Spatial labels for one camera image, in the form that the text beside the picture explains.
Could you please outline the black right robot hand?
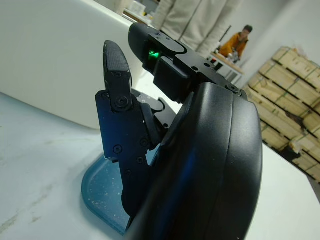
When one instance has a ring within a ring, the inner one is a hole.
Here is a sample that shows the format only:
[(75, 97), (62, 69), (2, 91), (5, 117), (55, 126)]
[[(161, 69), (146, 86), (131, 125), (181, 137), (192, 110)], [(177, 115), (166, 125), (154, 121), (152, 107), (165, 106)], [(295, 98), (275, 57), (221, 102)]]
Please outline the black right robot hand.
[(154, 84), (182, 105), (155, 121), (132, 93), (121, 48), (103, 45), (95, 96), (104, 156), (119, 164), (126, 240), (243, 240), (261, 188), (260, 117), (246, 93), (180, 41), (134, 23), (128, 43)]

